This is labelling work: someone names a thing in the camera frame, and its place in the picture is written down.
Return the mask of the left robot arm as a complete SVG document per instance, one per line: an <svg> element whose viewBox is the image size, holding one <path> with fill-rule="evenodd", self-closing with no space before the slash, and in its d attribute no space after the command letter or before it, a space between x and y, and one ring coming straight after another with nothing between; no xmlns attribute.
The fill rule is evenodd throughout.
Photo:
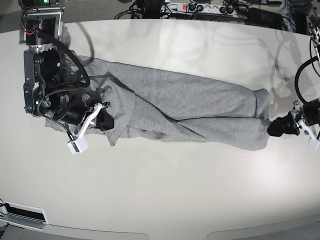
<svg viewBox="0 0 320 240"><path fill-rule="evenodd" d="M319 134L315 134L312 127L320 124L320 99L306 100L299 88L299 80L305 68L312 66L317 75L320 73L315 68L315 63L320 62L320 2L312 0L308 3L303 13L307 23L309 33L309 55L310 59L304 62L297 70L294 77L294 90L298 100L293 102L293 108L284 117L278 117L272 121L267 129L271 137L281 137L282 135L300 134L300 130L307 132L311 138L320 139Z"/></svg>

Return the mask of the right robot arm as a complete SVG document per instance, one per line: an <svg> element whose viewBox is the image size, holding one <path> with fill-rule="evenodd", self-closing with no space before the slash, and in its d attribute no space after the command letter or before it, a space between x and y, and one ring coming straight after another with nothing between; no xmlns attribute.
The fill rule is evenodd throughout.
<svg viewBox="0 0 320 240"><path fill-rule="evenodd" d="M45 118L68 135L77 134L88 121L89 129L108 131L115 121L107 113L109 102L94 93L93 76L62 40L65 10L62 0L20 0L19 43L26 45L24 61L25 111Z"/></svg>

